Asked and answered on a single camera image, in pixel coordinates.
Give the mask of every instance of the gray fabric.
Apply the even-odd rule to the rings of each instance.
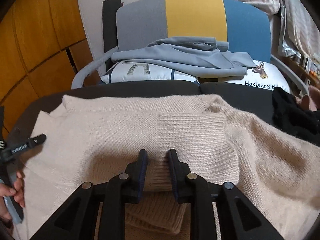
[[[118,47],[114,47],[111,50],[108,50],[102,57],[90,62],[87,66],[81,69],[76,76],[73,78],[71,89],[81,88],[84,82],[84,79],[89,76],[93,71],[97,70],[102,64],[104,64],[108,59],[111,58],[111,55],[119,51]]]
[[[271,55],[271,64],[275,65],[279,70],[285,73],[301,90],[303,95],[309,95],[309,89],[305,83],[285,64],[283,64],[279,59],[275,56]]]
[[[171,37],[143,49],[116,52],[111,60],[151,63],[203,78],[243,76],[246,67],[256,67],[248,53],[227,48],[228,42],[212,37]]]
[[[117,11],[119,51],[141,49],[168,37],[165,0],[139,0]]]

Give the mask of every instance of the knit fabric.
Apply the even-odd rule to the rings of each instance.
[[[30,209],[27,205],[29,235],[83,182],[110,180],[134,162],[142,148],[148,152],[144,187],[148,192],[140,204],[126,206],[128,225],[169,234],[180,232],[185,205],[177,204],[170,191],[166,153],[171,148],[193,172],[209,181],[237,183],[238,157],[225,137],[224,114],[201,114],[194,111],[198,106],[175,105],[174,101],[100,98],[89,103],[65,96],[63,105],[51,114],[41,112],[33,135],[44,133],[47,140],[42,149],[29,151],[21,159],[33,179],[44,179],[42,185],[51,185],[42,188],[50,192],[50,201],[44,197]],[[36,190],[29,178],[25,177],[27,203],[33,202],[41,189]]]
[[[39,114],[33,135],[39,133],[48,136],[41,152],[23,156],[27,207],[25,221],[15,228],[20,239],[30,238],[82,182],[109,180],[141,148],[149,158],[145,190],[153,192],[127,205],[127,240],[189,239],[188,208],[176,206],[165,192],[170,148],[208,181],[236,183],[285,239],[302,239],[319,214],[320,148],[217,95],[64,96],[51,115]]]

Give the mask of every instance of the chair backrest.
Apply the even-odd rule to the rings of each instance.
[[[234,0],[139,0],[116,14],[119,50],[140,49],[172,36],[215,37],[229,51],[270,62],[268,16]]]

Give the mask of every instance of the metal rivet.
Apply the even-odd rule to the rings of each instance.
[[[189,173],[189,174],[187,175],[187,177],[188,177],[189,179],[196,179],[196,178],[197,178],[197,174],[195,174],[195,173]]]
[[[126,174],[126,173],[121,173],[121,174],[119,175],[119,179],[127,179],[127,178],[129,178],[129,175]]]
[[[233,185],[233,183],[231,183],[231,182],[226,182],[226,183],[224,184],[224,187],[227,188],[227,189],[233,189],[234,185]]]
[[[83,188],[83,189],[89,189],[89,188],[91,188],[91,183],[90,183],[90,182],[85,182],[84,184],[82,184],[82,188]]]

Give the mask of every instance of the pink cloth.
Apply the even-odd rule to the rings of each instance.
[[[309,86],[309,93],[310,96],[304,95],[301,99],[295,97],[297,100],[297,104],[304,111],[317,111],[318,109],[320,109],[320,90],[314,86]]]

